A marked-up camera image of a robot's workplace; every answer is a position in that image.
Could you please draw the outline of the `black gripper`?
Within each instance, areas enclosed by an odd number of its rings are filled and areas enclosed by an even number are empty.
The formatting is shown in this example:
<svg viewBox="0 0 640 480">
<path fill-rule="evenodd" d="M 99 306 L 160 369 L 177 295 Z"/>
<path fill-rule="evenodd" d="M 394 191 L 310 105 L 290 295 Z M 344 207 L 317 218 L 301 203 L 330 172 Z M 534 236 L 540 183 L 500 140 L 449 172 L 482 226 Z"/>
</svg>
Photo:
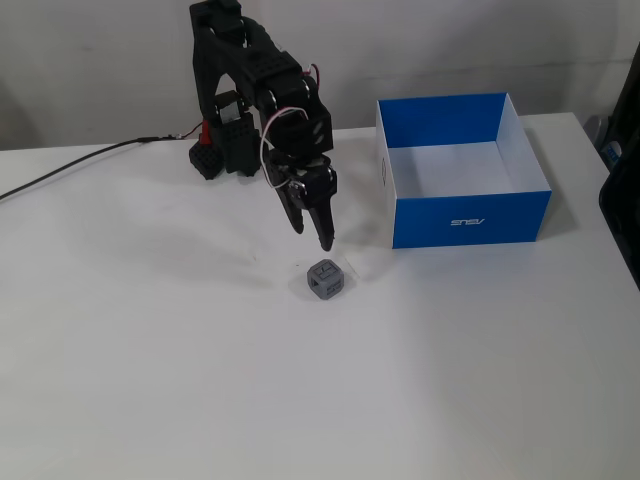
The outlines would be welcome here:
<svg viewBox="0 0 640 480">
<path fill-rule="evenodd" d="M 266 179 L 277 195 L 297 234 L 304 231 L 302 211 L 307 209 L 321 248 L 329 252 L 335 239 L 331 200 L 337 193 L 337 174 L 324 154 L 294 158 L 272 149 L 266 151 Z M 291 181 L 303 184 L 288 184 Z"/>
</svg>

